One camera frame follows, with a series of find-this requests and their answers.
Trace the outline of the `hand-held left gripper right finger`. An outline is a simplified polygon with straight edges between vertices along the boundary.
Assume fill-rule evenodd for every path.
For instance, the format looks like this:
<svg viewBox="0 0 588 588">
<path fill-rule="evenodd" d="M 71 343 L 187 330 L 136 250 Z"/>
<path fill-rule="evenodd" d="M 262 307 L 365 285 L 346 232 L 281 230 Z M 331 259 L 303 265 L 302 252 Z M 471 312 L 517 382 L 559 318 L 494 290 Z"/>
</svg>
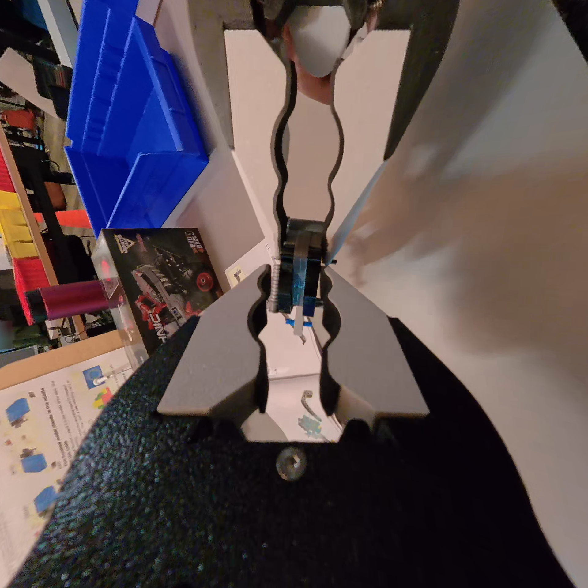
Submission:
<svg viewBox="0 0 588 588">
<path fill-rule="evenodd" d="M 329 267 L 320 290 L 329 335 L 319 384 L 325 413 L 342 425 L 361 420 L 370 428 L 385 418 L 429 415 L 386 313 Z"/>
</svg>

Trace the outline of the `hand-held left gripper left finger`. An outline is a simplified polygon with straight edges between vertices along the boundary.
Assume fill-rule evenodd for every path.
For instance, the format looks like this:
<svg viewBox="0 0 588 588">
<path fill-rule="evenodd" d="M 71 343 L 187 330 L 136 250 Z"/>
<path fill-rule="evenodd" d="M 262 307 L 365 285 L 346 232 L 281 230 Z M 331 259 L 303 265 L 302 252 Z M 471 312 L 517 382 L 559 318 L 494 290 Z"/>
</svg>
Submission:
<svg viewBox="0 0 588 588">
<path fill-rule="evenodd" d="M 166 416 L 208 416 L 237 426 L 265 413 L 270 265 L 254 270 L 200 315 L 158 405 Z"/>
</svg>

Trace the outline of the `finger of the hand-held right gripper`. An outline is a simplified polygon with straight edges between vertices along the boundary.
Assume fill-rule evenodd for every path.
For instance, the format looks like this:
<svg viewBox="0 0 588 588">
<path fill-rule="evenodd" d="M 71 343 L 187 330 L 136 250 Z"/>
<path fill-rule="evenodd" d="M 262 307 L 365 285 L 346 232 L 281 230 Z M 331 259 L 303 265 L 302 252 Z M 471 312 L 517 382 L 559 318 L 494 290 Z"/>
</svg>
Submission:
<svg viewBox="0 0 588 588">
<path fill-rule="evenodd" d="M 326 260 L 334 261 L 386 166 L 385 151 L 410 30 L 374 30 L 354 42 L 334 73 L 340 150 L 329 190 L 334 212 Z"/>
<path fill-rule="evenodd" d="M 257 30 L 225 30 L 233 150 L 239 175 L 270 255 L 279 254 L 274 199 L 276 128 L 286 105 L 287 74 L 280 57 Z"/>
</svg>

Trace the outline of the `toy brick chassis assembly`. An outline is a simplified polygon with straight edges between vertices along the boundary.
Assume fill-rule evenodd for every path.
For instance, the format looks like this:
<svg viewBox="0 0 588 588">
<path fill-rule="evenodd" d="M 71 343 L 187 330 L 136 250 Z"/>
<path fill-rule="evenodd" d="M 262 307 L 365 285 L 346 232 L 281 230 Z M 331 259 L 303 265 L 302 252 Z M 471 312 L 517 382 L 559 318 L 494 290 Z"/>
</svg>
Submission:
<svg viewBox="0 0 588 588">
<path fill-rule="evenodd" d="M 326 232 L 332 220 L 323 221 L 279 216 L 278 256 L 270 278 L 269 312 L 280 313 L 293 334 L 306 342 L 304 328 L 312 326 L 319 300 L 319 277 L 327 256 Z"/>
</svg>

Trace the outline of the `person's right hand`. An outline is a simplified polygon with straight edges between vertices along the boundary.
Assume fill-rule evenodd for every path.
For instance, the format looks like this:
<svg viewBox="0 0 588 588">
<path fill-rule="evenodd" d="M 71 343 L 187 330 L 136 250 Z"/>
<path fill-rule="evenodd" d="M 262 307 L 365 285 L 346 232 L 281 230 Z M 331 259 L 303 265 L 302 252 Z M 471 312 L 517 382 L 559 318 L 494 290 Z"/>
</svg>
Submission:
<svg viewBox="0 0 588 588">
<path fill-rule="evenodd" d="M 320 104 L 332 103 L 332 74 L 316 77 L 309 73 L 301 63 L 295 63 L 298 91 Z"/>
</svg>

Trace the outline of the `toy truck set box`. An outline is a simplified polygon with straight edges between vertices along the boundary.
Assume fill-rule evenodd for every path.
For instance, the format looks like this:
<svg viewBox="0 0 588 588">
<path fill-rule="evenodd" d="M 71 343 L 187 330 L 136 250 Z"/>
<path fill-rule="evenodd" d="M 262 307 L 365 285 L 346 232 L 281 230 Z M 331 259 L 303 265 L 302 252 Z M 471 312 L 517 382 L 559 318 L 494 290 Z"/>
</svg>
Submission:
<svg viewBox="0 0 588 588">
<path fill-rule="evenodd" d="M 134 369 L 223 295 L 196 228 L 103 229 L 92 262 Z"/>
</svg>

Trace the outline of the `purple bottle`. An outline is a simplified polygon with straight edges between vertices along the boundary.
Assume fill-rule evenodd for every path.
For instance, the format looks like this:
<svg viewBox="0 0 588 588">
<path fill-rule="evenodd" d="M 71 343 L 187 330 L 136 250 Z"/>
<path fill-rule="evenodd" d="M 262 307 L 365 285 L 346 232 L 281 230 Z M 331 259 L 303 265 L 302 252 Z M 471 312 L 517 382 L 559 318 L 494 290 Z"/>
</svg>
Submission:
<svg viewBox="0 0 588 588">
<path fill-rule="evenodd" d="M 99 280 L 28 290 L 24 296 L 34 323 L 109 309 L 108 298 Z"/>
</svg>

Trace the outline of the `brown cardboard board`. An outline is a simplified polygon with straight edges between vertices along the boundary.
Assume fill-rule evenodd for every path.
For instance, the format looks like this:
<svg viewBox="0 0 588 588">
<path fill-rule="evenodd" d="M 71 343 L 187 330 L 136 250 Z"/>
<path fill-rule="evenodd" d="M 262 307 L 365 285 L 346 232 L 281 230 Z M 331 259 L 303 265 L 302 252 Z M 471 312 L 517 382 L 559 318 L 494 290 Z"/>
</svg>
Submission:
<svg viewBox="0 0 588 588">
<path fill-rule="evenodd" d="M 12 362 L 1 368 L 1 390 L 20 385 L 53 371 L 79 364 L 122 347 L 121 336 L 117 332 L 108 332 Z"/>
</svg>

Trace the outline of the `printed paper sheet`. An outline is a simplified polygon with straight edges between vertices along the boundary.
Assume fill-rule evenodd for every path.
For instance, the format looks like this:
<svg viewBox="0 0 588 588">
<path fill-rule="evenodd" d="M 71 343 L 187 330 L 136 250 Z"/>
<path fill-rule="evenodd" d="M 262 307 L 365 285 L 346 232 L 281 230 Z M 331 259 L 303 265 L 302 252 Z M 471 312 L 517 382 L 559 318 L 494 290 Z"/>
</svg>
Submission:
<svg viewBox="0 0 588 588">
<path fill-rule="evenodd" d="M 133 371 L 120 348 L 1 391 L 1 587 L 51 518 L 82 441 Z"/>
</svg>

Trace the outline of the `red storage bin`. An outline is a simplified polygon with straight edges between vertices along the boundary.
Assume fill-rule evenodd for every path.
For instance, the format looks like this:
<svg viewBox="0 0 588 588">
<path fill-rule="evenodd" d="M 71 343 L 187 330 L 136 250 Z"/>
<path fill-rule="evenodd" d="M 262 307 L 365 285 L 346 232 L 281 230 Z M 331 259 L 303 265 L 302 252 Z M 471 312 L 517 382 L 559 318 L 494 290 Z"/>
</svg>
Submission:
<svg viewBox="0 0 588 588">
<path fill-rule="evenodd" d="M 50 286 L 45 269 L 38 257 L 13 258 L 13 278 L 23 313 L 29 326 L 33 326 L 32 313 L 26 300 L 26 292 Z"/>
</svg>

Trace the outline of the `white cabinet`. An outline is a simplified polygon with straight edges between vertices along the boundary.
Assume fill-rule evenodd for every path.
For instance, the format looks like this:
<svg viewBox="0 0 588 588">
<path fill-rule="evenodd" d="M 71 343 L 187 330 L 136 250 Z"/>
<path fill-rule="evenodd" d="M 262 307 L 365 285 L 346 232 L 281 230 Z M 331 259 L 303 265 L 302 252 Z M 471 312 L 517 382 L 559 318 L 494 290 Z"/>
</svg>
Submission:
<svg viewBox="0 0 588 588">
<path fill-rule="evenodd" d="M 79 24 L 71 1 L 38 1 L 60 63 L 73 69 L 77 60 Z"/>
</svg>

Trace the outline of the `yellow storage bin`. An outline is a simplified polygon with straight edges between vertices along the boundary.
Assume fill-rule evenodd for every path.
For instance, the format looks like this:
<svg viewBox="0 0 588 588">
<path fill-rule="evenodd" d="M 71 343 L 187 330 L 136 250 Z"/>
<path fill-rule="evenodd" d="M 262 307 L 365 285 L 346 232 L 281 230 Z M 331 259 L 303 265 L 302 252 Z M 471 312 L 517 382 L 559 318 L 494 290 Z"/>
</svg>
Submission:
<svg viewBox="0 0 588 588">
<path fill-rule="evenodd" d="M 4 190 L 1 191 L 1 237 L 12 259 L 38 257 L 18 195 Z"/>
</svg>

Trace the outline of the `wooden shelf frame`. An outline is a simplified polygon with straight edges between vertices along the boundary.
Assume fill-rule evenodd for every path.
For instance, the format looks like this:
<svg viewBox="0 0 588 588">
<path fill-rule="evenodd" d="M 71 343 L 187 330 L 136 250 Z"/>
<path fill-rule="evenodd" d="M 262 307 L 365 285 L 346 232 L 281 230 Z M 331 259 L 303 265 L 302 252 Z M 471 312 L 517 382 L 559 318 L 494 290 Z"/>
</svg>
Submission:
<svg viewBox="0 0 588 588">
<path fill-rule="evenodd" d="M 39 223 L 34 217 L 28 194 L 22 182 L 21 168 L 14 158 L 12 146 L 9 143 L 4 128 L 1 128 L 1 157 L 11 179 L 14 191 L 17 194 L 19 206 L 25 217 L 26 225 L 31 233 L 32 242 L 35 245 L 49 285 L 56 286 L 77 282 L 77 269 L 70 255 L 66 238 L 59 225 L 48 192 L 42 181 L 40 168 L 32 156 L 28 155 L 22 158 L 21 168 L 25 169 L 31 176 L 35 195 L 38 197 L 41 205 L 43 220 L 47 226 L 47 233 L 53 244 L 54 257 L 50 256 Z"/>
</svg>

